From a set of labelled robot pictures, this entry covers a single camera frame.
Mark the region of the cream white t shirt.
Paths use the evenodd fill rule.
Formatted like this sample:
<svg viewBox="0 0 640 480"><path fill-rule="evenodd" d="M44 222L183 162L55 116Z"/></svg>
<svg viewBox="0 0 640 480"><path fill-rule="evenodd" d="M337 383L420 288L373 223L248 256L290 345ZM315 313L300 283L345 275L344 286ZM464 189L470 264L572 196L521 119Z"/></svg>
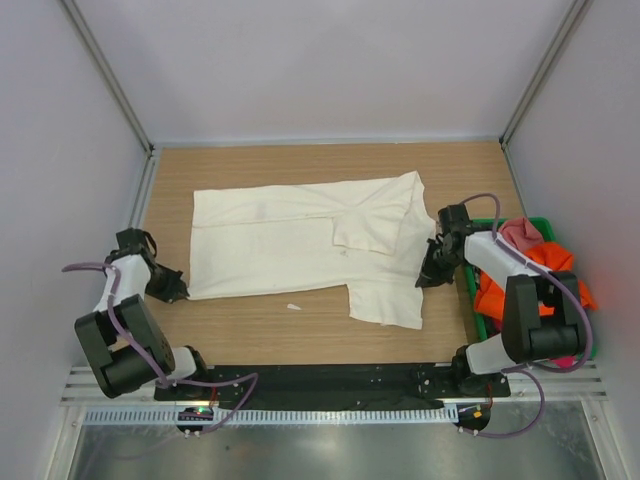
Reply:
<svg viewBox="0 0 640 480"><path fill-rule="evenodd" d="M351 318L419 330L428 215L418 172L373 180L198 190L193 300L344 285Z"/></svg>

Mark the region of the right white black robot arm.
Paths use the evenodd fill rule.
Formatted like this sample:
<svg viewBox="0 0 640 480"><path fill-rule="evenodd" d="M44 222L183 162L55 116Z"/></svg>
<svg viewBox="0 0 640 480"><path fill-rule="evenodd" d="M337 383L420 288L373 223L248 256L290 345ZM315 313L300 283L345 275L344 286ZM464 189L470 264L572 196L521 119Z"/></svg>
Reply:
<svg viewBox="0 0 640 480"><path fill-rule="evenodd" d="M484 228L469 217L466 205L438 212L440 232L428 241L416 286L451 284L455 270L474 265L505 294L500 333L463 346L452 358L450 381L464 396L484 395L506 373L572 357L575 371L591 357L594 338L582 305L579 282L569 271L553 271L509 245L497 226Z"/></svg>

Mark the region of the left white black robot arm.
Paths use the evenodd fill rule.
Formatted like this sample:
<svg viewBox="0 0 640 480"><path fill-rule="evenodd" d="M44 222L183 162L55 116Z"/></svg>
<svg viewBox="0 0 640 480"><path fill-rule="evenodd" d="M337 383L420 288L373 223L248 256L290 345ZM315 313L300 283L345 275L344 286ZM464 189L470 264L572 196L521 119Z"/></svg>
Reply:
<svg viewBox="0 0 640 480"><path fill-rule="evenodd" d="M212 376L201 354L191 346L172 347L145 303L146 297L166 304L187 299L183 273L157 261L157 244L145 230L122 230L116 241L104 261L63 268L105 276L98 304L74 324L99 388L114 399L154 383L192 400L204 398Z"/></svg>

